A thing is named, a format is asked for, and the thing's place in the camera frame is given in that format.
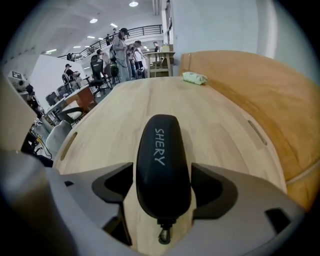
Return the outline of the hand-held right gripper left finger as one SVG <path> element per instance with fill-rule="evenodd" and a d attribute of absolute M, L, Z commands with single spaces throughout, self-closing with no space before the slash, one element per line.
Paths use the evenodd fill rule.
<path fill-rule="evenodd" d="M 61 175 L 46 170 L 54 203 L 77 248 L 129 248 L 124 200 L 133 184 L 133 163 Z"/>

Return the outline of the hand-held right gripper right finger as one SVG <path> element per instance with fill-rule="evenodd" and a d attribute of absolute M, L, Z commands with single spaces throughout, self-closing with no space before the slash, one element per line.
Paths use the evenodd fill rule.
<path fill-rule="evenodd" d="M 196 208 L 174 256 L 271 256 L 296 231 L 304 209 L 253 175 L 191 165 Z"/>

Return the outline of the black zippered pouch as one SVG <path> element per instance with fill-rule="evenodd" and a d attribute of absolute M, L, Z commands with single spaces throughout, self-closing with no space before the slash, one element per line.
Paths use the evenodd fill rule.
<path fill-rule="evenodd" d="M 161 227 L 158 241 L 171 242 L 171 228 L 191 205 L 191 182 L 181 128 L 173 115 L 146 123 L 136 159 L 136 192 L 141 208 Z"/>

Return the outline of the grey chair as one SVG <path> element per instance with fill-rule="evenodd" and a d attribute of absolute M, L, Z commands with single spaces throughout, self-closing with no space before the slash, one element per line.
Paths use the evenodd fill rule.
<path fill-rule="evenodd" d="M 54 159 L 61 148 L 64 140 L 68 136 L 69 132 L 72 130 L 71 125 L 62 120 L 58 125 L 56 125 L 46 139 L 46 147 Z"/>

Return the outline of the brown desk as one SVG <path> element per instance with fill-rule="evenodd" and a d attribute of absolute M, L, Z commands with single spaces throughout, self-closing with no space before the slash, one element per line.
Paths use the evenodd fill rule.
<path fill-rule="evenodd" d="M 65 97 L 64 101 L 66 106 L 63 110 L 79 107 L 87 113 L 98 104 L 89 85 L 74 91 L 72 94 Z"/>

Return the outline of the black office chair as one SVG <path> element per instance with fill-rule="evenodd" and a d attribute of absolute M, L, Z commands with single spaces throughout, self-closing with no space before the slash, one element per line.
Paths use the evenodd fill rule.
<path fill-rule="evenodd" d="M 103 73 L 103 60 L 96 54 L 91 57 L 90 67 L 92 70 L 93 80 L 89 82 L 89 86 L 96 88 L 96 91 L 93 93 L 96 96 L 98 93 L 106 93 L 106 89 L 112 90 L 111 81 Z"/>

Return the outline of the large brown cardboard sheet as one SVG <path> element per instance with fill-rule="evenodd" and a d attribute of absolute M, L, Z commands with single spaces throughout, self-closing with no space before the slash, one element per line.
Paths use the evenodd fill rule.
<path fill-rule="evenodd" d="M 309 211 L 320 196 L 320 86 L 286 64 L 255 53 L 184 53 L 180 73 L 195 72 L 238 105 L 270 138 L 288 195 Z"/>

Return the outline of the white table at left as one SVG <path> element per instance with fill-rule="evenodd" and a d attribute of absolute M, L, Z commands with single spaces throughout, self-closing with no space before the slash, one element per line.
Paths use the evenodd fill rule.
<path fill-rule="evenodd" d="M 167 73 L 168 77 L 173 76 L 174 51 L 148 52 L 146 56 L 147 77 L 152 74 L 156 78 L 158 73 Z"/>

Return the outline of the black balcony railing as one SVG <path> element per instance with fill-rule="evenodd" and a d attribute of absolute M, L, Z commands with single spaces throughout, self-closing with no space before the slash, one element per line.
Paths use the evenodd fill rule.
<path fill-rule="evenodd" d="M 161 24 L 158 25 L 146 25 L 146 26 L 140 26 L 136 28 L 132 28 L 128 30 L 128 35 L 125 36 L 125 41 L 130 44 L 131 41 L 136 40 L 144 40 L 150 37 L 157 37 L 161 36 L 163 34 L 163 28 Z M 72 60 L 74 62 L 82 61 L 88 56 L 95 53 L 98 49 L 105 50 L 108 47 L 111 46 L 111 42 L 107 42 L 110 39 L 115 38 L 115 35 L 109 35 L 105 38 L 99 39 L 98 41 L 85 45 L 84 49 L 80 52 L 73 52 L 71 53 L 71 58 L 68 58 L 69 55 L 61 55 L 58 58 L 63 60 Z"/>

